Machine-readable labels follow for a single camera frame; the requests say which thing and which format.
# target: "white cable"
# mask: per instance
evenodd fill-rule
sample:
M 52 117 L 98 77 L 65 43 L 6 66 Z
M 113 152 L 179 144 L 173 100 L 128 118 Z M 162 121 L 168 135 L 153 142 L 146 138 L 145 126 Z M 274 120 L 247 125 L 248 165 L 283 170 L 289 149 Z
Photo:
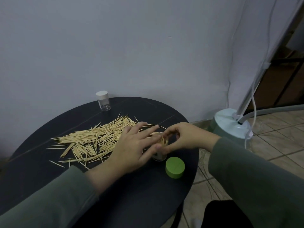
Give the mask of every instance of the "white cable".
M 239 26 L 240 26 L 240 23 L 241 23 L 241 19 L 242 19 L 242 16 L 244 14 L 244 10 L 245 10 L 245 6 L 247 4 L 247 0 L 244 1 L 244 4 L 242 6 L 242 12 L 241 12 L 241 16 L 240 16 L 240 19 L 239 19 L 239 22 L 237 24 L 237 27 L 235 28 L 235 31 L 231 37 L 231 63 L 230 63 L 230 67 L 229 67 L 229 71 L 228 71 L 228 89 L 227 89 L 227 102 L 226 102 L 226 106 L 227 108 L 229 108 L 229 90 L 230 90 L 230 86 L 231 86 L 231 81 L 230 81 L 230 73 L 231 73 L 231 67 L 232 67 L 232 63 L 233 63 L 233 48 L 234 48 L 234 43 L 235 43 L 235 38 L 234 38 L 234 35 L 235 33 L 237 32 Z
M 273 3 L 273 6 L 272 6 L 271 11 L 270 11 L 270 14 L 269 14 L 269 19 L 268 19 L 268 28 L 267 28 L 267 50 L 266 50 L 266 53 L 265 53 L 265 55 L 264 55 L 264 58 L 263 58 L 263 60 L 261 61 L 261 64 L 260 64 L 260 66 L 259 66 L 259 68 L 258 68 L 258 70 L 257 70 L 257 73 L 256 73 L 256 75 L 255 75 L 255 77 L 254 77 L 254 79 L 253 79 L 252 85 L 251 85 L 251 100 L 252 100 L 252 104 L 253 104 L 254 116 L 253 116 L 253 123 L 252 123 L 252 126 L 249 128 L 248 132 L 247 132 L 246 135 L 245 135 L 245 143 L 244 143 L 245 149 L 246 149 L 247 139 L 249 138 L 249 134 L 250 134 L 250 132 L 252 131 L 252 129 L 253 129 L 253 127 L 254 127 L 254 124 L 255 124 L 255 121 L 256 121 L 256 116 L 257 116 L 257 115 L 256 115 L 256 113 L 257 113 L 256 110 L 257 110 L 257 109 L 256 109 L 256 105 L 255 105 L 255 100 L 254 100 L 254 87 L 255 87 L 256 78 L 257 78 L 257 76 L 258 76 L 258 73 L 259 73 L 259 72 L 263 72 L 262 69 L 263 69 L 263 70 L 266 69 L 265 63 L 268 63 L 268 62 L 266 61 L 266 59 L 267 59 L 267 55 L 268 55 L 268 51 L 269 51 L 269 47 L 270 47 L 270 28 L 271 28 L 272 15 L 273 15 L 273 12 L 274 12 L 276 3 L 277 3 L 277 0 L 275 0 L 275 2 Z

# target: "gray hose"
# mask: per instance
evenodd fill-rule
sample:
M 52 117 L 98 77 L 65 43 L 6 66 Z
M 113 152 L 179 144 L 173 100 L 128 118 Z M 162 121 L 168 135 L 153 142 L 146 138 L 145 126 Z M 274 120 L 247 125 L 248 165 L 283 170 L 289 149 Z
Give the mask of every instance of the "gray hose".
M 304 104 L 302 105 L 292 105 L 292 106 L 284 106 L 284 107 L 276 107 L 271 109 L 261 109 L 257 110 L 257 116 L 262 114 L 272 114 L 277 112 L 286 112 L 286 111 L 295 111 L 295 110 L 304 110 Z M 246 115 L 244 115 L 240 120 L 239 124 L 243 124 L 246 120 L 249 118 L 252 118 L 254 116 L 254 112 L 250 112 Z

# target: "person's right hand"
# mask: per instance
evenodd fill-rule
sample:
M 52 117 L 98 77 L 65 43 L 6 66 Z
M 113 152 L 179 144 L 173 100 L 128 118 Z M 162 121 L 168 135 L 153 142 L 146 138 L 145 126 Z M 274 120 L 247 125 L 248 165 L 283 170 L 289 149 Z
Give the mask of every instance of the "person's right hand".
M 170 126 L 163 133 L 164 138 L 169 138 L 176 134 L 177 141 L 165 146 L 161 149 L 163 154 L 170 153 L 177 149 L 194 149 L 203 148 L 212 151 L 215 143 L 220 139 L 220 136 L 203 130 L 187 122 L 180 122 Z

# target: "black pants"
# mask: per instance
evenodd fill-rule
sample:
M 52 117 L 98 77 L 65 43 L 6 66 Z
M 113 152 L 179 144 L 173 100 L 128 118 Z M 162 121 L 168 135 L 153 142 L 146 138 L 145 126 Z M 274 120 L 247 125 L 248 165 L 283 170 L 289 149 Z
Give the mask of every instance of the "black pants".
M 212 201 L 205 209 L 201 228 L 208 227 L 243 227 L 253 225 L 233 200 Z

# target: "black marble surface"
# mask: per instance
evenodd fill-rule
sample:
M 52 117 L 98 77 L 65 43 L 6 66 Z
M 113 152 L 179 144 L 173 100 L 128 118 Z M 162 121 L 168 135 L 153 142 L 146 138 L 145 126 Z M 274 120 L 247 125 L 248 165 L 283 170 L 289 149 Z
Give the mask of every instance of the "black marble surface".
M 52 119 L 26 139 L 4 167 L 0 179 L 0 214 L 44 187 L 67 168 L 49 162 L 59 161 L 62 149 L 46 149 L 59 137 L 74 130 L 86 130 L 99 122 L 108 123 L 119 115 L 127 115 L 150 124 L 169 127 L 187 122 L 179 112 L 147 98 L 111 98 L 111 110 L 102 112 L 98 102 L 90 102 Z M 170 218 L 188 194 L 199 160 L 198 149 L 177 150 L 168 157 L 180 157 L 185 163 L 182 178 L 166 175 L 165 161 L 150 160 L 139 170 L 123 176 L 100 196 L 100 200 L 75 224 L 75 227 L 160 227 Z M 98 162 L 90 163 L 93 168 Z M 75 164 L 83 172 L 80 164 Z

